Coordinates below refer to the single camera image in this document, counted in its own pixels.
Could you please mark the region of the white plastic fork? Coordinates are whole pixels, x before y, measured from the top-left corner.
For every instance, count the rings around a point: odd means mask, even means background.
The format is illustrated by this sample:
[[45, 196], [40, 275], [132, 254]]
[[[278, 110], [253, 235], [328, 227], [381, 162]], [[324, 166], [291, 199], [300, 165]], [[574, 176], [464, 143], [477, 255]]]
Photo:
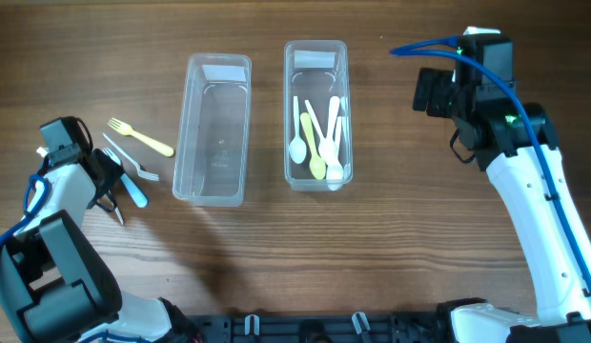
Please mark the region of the white plastic fork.
[[[110, 148], [103, 148], [102, 152], [104, 152], [118, 166], [123, 166], [121, 159]], [[149, 200], [146, 195], [138, 188], [125, 171], [120, 176], [120, 180], [130, 195], [133, 203], [138, 208], [145, 208], [149, 205]]]
[[127, 152], [125, 152], [120, 146], [118, 146], [111, 138], [109, 138], [109, 136], [105, 133], [102, 133], [102, 135], [107, 139], [107, 141], [113, 145], [113, 147], [118, 150], [128, 161], [131, 162], [131, 164], [135, 167], [137, 174], [139, 177], [146, 179], [146, 180], [150, 180], [150, 181], [158, 181], [159, 180], [159, 175], [155, 174], [155, 173], [151, 173], [148, 171], [145, 171], [142, 166], [135, 161]]

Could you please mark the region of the beige plastic fork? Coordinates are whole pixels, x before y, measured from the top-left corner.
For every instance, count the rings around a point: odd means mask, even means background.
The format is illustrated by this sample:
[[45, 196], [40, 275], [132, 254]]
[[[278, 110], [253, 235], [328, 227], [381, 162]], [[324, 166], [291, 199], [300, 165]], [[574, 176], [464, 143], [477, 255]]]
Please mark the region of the beige plastic fork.
[[170, 146], [168, 146], [162, 142], [159, 142], [153, 138], [150, 138], [149, 136], [147, 136], [143, 133], [136, 131], [131, 125], [129, 125], [121, 120], [118, 120], [116, 118], [111, 118], [108, 121], [108, 125], [113, 130], [117, 131], [118, 133], [125, 135], [125, 136], [134, 137], [135, 139], [141, 141], [145, 145], [149, 146], [153, 150], [159, 152], [160, 154], [162, 154], [166, 157], [173, 157], [174, 156], [174, 149], [173, 148], [171, 148]]

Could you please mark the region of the white plastic spoon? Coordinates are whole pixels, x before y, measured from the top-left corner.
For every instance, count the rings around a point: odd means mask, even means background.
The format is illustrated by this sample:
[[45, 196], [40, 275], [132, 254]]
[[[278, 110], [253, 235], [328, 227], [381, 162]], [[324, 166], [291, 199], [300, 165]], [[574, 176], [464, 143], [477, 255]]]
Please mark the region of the white plastic spoon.
[[329, 188], [331, 191], [336, 191], [340, 188], [337, 183], [338, 180], [343, 178], [343, 167], [339, 162], [339, 149], [341, 143], [342, 134], [342, 116], [339, 116], [336, 120], [336, 132], [335, 132], [335, 155], [332, 162], [328, 165], [326, 179], [330, 181]]
[[336, 158], [335, 156], [335, 141], [334, 131], [336, 127], [337, 115], [340, 107], [340, 99], [338, 96], [332, 96], [329, 101], [328, 121], [326, 136], [319, 144], [319, 153], [323, 160], [331, 165]]
[[318, 138], [319, 138], [318, 153], [319, 153], [320, 157], [325, 162], [328, 162], [329, 161], [329, 155], [328, 155], [328, 151], [327, 151], [327, 149], [329, 148], [328, 142], [326, 141], [325, 136], [321, 130], [321, 127], [319, 125], [319, 122], [316, 117], [316, 113], [313, 109], [311, 102], [309, 100], [305, 100], [305, 106], [306, 106], [306, 109], [311, 117], [311, 121], [313, 123], [313, 126], [314, 126], [316, 133], [318, 135]]
[[306, 143], [300, 136], [300, 111], [298, 97], [293, 97], [293, 121], [294, 121], [294, 138], [289, 145], [289, 153], [292, 160], [296, 164], [301, 164], [306, 158], [307, 148]]

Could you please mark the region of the yellow plastic spoon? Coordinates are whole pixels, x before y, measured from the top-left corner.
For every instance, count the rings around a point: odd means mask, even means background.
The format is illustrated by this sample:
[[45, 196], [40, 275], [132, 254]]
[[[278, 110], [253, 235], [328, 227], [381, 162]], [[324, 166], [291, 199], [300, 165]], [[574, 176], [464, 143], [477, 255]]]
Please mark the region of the yellow plastic spoon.
[[303, 112], [300, 115], [300, 122], [311, 153], [309, 162], [311, 174], [317, 180], [323, 179], [326, 174], [326, 164], [316, 150], [315, 134], [310, 114], [308, 112]]

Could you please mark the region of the clear plastic fork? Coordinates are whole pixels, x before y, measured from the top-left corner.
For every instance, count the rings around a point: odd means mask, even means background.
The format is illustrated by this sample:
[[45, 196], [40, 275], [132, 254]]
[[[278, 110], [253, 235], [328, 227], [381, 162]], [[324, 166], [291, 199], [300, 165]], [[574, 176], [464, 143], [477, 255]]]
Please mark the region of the clear plastic fork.
[[122, 213], [121, 213], [121, 211], [119, 209], [119, 206], [118, 205], [114, 205], [113, 211], [114, 211], [115, 215], [117, 216], [120, 225], [121, 226], [124, 226], [125, 221], [124, 221], [124, 218], [122, 216]]

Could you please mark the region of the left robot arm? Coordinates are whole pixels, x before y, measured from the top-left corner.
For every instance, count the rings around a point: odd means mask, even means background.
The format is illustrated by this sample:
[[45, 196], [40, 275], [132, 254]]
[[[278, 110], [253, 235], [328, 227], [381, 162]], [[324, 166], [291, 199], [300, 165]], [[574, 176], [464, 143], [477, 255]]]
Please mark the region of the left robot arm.
[[168, 300], [122, 292], [80, 229], [123, 172], [94, 150], [50, 153], [31, 176], [22, 220], [0, 237], [0, 304], [21, 341], [203, 341]]

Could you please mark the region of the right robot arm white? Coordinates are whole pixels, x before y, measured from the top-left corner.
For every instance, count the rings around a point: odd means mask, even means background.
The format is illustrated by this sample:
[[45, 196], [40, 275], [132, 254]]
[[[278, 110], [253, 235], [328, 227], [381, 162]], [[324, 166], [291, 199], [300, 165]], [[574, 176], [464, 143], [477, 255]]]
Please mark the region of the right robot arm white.
[[413, 108], [452, 119], [454, 138], [489, 177], [516, 230], [537, 315], [467, 299], [438, 306], [454, 342], [591, 342], [591, 242], [571, 198], [558, 139], [543, 107], [517, 105], [489, 78], [423, 69]]

